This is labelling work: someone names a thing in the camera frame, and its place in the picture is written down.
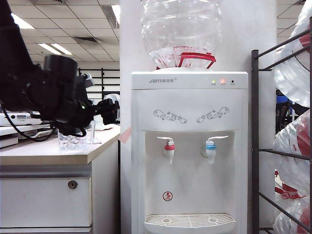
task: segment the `ceiling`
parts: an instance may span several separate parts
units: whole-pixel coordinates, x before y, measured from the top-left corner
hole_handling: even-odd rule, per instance
[[[11,10],[35,29],[21,29],[33,62],[51,54],[38,43],[58,43],[77,62],[119,61],[119,29],[113,29],[101,5],[118,0],[8,0]],[[77,43],[74,37],[95,37],[98,43]]]
[[[303,4],[298,0],[277,0],[277,43],[287,40],[295,28]]]

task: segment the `metal rack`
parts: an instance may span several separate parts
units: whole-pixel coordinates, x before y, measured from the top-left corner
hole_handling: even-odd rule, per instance
[[[92,77],[93,79],[101,79],[101,84],[95,84],[94,86],[101,86],[101,91],[88,91],[89,94],[101,94],[102,99],[105,95],[108,94],[108,92],[105,91],[105,86],[119,86],[119,83],[112,83],[112,84],[104,84],[104,79],[117,79],[120,77],[104,77],[106,71],[119,71],[119,69],[81,69],[78,68],[78,74],[81,75],[82,72],[88,72],[88,71],[101,71],[100,77]]]
[[[304,52],[305,50],[309,49],[311,51],[310,53],[310,90],[312,90],[312,50],[310,49],[310,45],[294,52],[293,54],[273,63],[272,65],[264,68],[259,69],[259,58],[263,55],[266,55],[275,49],[279,48],[280,46],[283,46],[293,40],[296,40],[306,34],[310,34],[310,40],[312,39],[312,28],[286,40],[285,42],[274,46],[273,48],[259,54],[258,50],[252,51],[252,228],[253,234],[259,234],[259,231],[265,231],[266,233],[272,234],[271,230],[273,230],[272,227],[260,227],[259,226],[259,198],[262,197],[264,200],[266,200],[268,203],[273,205],[275,208],[277,208],[280,212],[285,214],[288,218],[296,222],[299,226],[301,226],[304,230],[306,230],[308,233],[312,234],[312,209],[310,206],[310,228],[307,227],[304,223],[302,223],[300,220],[295,218],[293,215],[289,214],[286,210],[281,208],[278,204],[276,204],[274,201],[266,197],[263,193],[259,190],[259,152],[267,152],[272,154],[273,157],[278,154],[281,156],[286,157],[293,157],[293,158],[299,158],[303,160],[307,160],[310,162],[310,205],[312,205],[312,158],[310,156],[300,156],[300,155],[294,155],[294,154],[288,154],[284,152],[277,152],[273,151],[272,149],[260,149],[259,148],[259,72],[266,72],[271,71],[272,68],[279,65],[280,63],[285,62],[286,60],[293,58],[294,56]],[[312,94],[310,93],[310,103],[312,102]],[[310,118],[310,132],[312,132],[312,118]],[[310,154],[312,152],[312,137],[310,138]]]

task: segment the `metal railing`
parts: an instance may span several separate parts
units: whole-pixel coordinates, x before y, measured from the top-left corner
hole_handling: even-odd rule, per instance
[[[273,63],[272,65],[264,68],[259,69],[259,58],[263,55],[266,55],[275,49],[286,45],[289,42],[292,42],[306,34],[310,34],[310,40],[312,39],[312,28],[286,40],[285,42],[278,44],[271,49],[259,54],[258,50],[252,51],[252,181],[253,181],[253,187],[252,187],[252,228],[253,228],[253,234],[259,234],[259,231],[265,231],[266,233],[272,234],[270,232],[273,230],[272,227],[260,227],[259,226],[259,198],[263,198],[265,201],[273,205],[275,208],[277,208],[280,212],[285,214],[288,218],[296,222],[299,226],[301,226],[304,230],[306,230],[308,233],[312,234],[312,229],[307,227],[303,222],[295,218],[293,215],[288,213],[286,210],[281,208],[278,204],[276,204],[274,201],[269,199],[267,196],[265,196],[263,193],[259,190],[259,152],[267,152],[272,154],[272,156],[276,156],[275,154],[286,156],[286,157],[292,157],[292,158],[299,158],[303,160],[307,160],[310,162],[310,205],[312,204],[312,158],[310,156],[300,156],[300,155],[294,155],[294,154],[288,154],[284,152],[278,152],[273,151],[272,149],[260,149],[259,148],[259,72],[263,71],[271,71],[272,68],[275,66],[285,62],[286,60],[295,57],[296,55],[304,52],[305,50],[310,49],[310,45],[294,52],[293,54]],[[312,53],[310,53],[310,90],[312,90]],[[310,103],[312,102],[312,94],[310,92]],[[310,132],[312,132],[312,119],[310,118]],[[310,138],[310,154],[312,152],[312,137]],[[312,209],[310,206],[310,227],[312,224]]]

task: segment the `cable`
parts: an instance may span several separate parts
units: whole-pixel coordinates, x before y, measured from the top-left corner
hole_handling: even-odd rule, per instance
[[[4,113],[5,117],[7,118],[7,120],[9,121],[9,123],[12,125],[12,127],[15,129],[15,131],[17,131],[19,134],[21,134],[23,137],[25,137],[25,138],[27,138],[27,139],[29,139],[29,140],[33,140],[33,141],[35,141],[35,142],[43,142],[43,141],[46,141],[47,139],[49,139],[49,138],[52,136],[52,134],[54,133],[54,131],[55,131],[55,129],[56,129],[55,127],[52,128],[52,129],[53,129],[52,132],[51,132],[47,137],[45,137],[45,138],[43,138],[43,139],[32,138],[32,137],[26,135],[25,133],[21,132],[21,131],[16,127],[16,125],[12,122],[11,118],[9,117],[7,111],[5,110],[5,108],[4,108],[3,106],[2,106],[2,110],[3,110],[3,113]]]

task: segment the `drawer cabinet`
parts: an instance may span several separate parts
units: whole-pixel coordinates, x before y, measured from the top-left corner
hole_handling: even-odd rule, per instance
[[[90,227],[90,178],[0,179],[0,227]]]

